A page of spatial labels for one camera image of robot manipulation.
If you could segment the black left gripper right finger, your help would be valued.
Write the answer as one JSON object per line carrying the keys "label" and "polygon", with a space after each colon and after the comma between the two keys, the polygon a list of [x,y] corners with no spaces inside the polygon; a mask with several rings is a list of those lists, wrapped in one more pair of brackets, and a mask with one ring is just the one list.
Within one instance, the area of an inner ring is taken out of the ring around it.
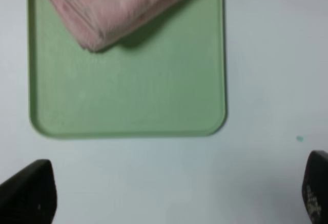
{"label": "black left gripper right finger", "polygon": [[327,223],[327,152],[310,153],[302,183],[302,198],[311,223]]}

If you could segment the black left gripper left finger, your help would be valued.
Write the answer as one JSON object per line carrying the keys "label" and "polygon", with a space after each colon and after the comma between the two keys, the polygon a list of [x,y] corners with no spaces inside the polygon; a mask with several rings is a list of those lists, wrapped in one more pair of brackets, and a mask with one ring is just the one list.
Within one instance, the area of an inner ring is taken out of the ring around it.
{"label": "black left gripper left finger", "polygon": [[1,184],[1,223],[52,223],[57,190],[51,161],[38,159]]}

